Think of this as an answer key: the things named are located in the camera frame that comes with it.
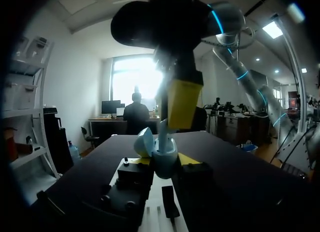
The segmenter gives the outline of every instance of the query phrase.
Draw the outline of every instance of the computer monitor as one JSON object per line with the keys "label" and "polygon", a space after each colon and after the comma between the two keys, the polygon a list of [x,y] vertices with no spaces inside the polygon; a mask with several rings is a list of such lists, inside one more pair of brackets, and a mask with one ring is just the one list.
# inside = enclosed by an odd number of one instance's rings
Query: computer monitor
{"label": "computer monitor", "polygon": [[101,113],[102,114],[117,113],[117,108],[120,107],[120,104],[121,104],[120,100],[102,101]]}

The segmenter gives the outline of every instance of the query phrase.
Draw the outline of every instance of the black knob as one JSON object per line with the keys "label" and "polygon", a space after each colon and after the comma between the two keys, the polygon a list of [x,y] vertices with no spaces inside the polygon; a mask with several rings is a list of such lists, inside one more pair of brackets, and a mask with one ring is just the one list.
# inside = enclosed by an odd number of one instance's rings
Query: black knob
{"label": "black knob", "polygon": [[124,158],[124,165],[125,166],[129,166],[129,162],[128,162],[128,158],[127,157]]}
{"label": "black knob", "polygon": [[133,202],[133,201],[128,201],[126,204],[125,204],[125,208],[128,212],[131,212],[131,211],[134,211],[135,208],[136,208],[136,203]]}
{"label": "black knob", "polygon": [[106,208],[110,207],[111,199],[108,195],[105,194],[105,195],[102,195],[101,202],[102,202],[103,209],[106,209]]}

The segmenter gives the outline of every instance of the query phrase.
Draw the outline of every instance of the cable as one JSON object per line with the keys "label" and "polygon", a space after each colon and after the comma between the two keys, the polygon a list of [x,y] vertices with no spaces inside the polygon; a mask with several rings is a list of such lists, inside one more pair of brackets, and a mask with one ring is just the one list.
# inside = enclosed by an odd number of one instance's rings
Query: cable
{"label": "cable", "polygon": [[291,154],[294,152],[294,150],[296,149],[296,147],[298,146],[298,144],[300,143],[300,141],[303,139],[303,137],[312,129],[315,128],[316,125],[311,126],[299,139],[298,143],[296,143],[296,145],[293,147],[293,149],[291,150],[291,152],[288,154],[288,156],[285,158],[284,162],[282,163],[281,169],[283,168],[283,165],[286,164],[287,160],[289,159],[289,157],[291,156]]}
{"label": "cable", "polygon": [[[238,43],[237,43],[238,47],[240,45],[240,38],[241,38],[241,33],[238,34]],[[239,61],[239,49],[237,49],[236,51],[236,59]]]}
{"label": "cable", "polygon": [[220,48],[230,48],[230,49],[234,49],[234,50],[239,50],[239,49],[245,49],[249,46],[251,46],[255,40],[254,40],[254,36],[255,36],[255,31],[252,29],[252,28],[245,28],[245,29],[250,29],[251,30],[251,41],[248,42],[247,44],[245,45],[242,45],[242,46],[232,46],[232,45],[226,45],[226,44],[220,44],[220,43],[214,43],[214,42],[209,42],[209,41],[206,41],[204,39],[201,39],[201,42],[205,43],[205,44],[209,44],[209,45],[212,45],[214,47],[220,47]]}
{"label": "cable", "polygon": [[290,62],[291,72],[292,72],[293,77],[294,77],[294,83],[295,83],[295,87],[296,87],[296,92],[299,94],[297,79],[296,79],[296,75],[295,75],[295,72],[294,72],[294,67],[293,67],[293,65],[292,65],[292,62],[291,62],[291,59],[290,59],[290,55],[289,55],[289,52],[288,52],[288,50],[287,50],[287,47],[286,47],[286,45],[285,45],[285,41],[284,41],[284,40],[282,40],[282,44],[283,44],[283,47],[284,47],[284,49],[285,49],[285,52],[286,52],[286,54],[287,54],[287,56],[288,56],[288,59],[289,59],[289,62]]}
{"label": "cable", "polygon": [[282,148],[282,146],[284,145],[285,141],[287,140],[287,138],[289,137],[290,133],[292,132],[293,128],[296,128],[294,126],[291,127],[289,133],[286,135],[284,141],[281,143],[280,147],[278,148],[278,150],[275,152],[274,156],[272,157],[272,159],[270,160],[270,163],[272,163],[272,161],[275,159],[276,155],[279,153],[280,149]]}

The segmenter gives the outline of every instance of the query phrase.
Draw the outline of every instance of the white wall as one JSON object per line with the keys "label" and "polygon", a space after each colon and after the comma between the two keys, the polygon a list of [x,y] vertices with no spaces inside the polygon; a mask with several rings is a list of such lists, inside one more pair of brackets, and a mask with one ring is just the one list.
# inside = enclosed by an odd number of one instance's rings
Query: white wall
{"label": "white wall", "polygon": [[81,126],[88,129],[88,119],[98,114],[100,59],[45,9],[36,14],[24,35],[31,41],[41,36],[54,42],[45,77],[43,103],[57,107],[57,117],[66,128],[67,139],[72,140],[80,151],[87,149],[90,144],[84,141]]}
{"label": "white wall", "polygon": [[112,64],[113,64],[113,58],[108,58],[102,61],[100,95],[99,95],[99,105],[98,105],[99,114],[101,114],[101,101],[110,100]]}
{"label": "white wall", "polygon": [[81,39],[85,46],[101,59],[134,54],[153,54],[153,49],[125,46],[111,35],[112,19],[93,24],[76,32],[73,36]]}
{"label": "white wall", "polygon": [[213,104],[217,97],[220,97],[222,104],[231,101],[234,106],[240,103],[249,105],[247,96],[243,88],[238,85],[234,74],[228,71],[225,64],[216,56],[208,53],[197,60],[197,63],[201,64],[197,68],[202,71],[203,76],[203,105]]}

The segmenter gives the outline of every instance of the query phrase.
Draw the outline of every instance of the plastic bottle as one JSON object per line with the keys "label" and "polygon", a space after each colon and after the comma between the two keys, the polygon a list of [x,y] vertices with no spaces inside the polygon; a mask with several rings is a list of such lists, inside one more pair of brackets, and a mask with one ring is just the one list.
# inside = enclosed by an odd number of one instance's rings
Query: plastic bottle
{"label": "plastic bottle", "polygon": [[74,164],[76,164],[77,162],[79,162],[81,160],[81,157],[79,154],[79,149],[78,149],[78,147],[74,146],[71,143],[71,141],[68,141],[68,143],[69,143],[69,151],[70,151],[72,161]]}

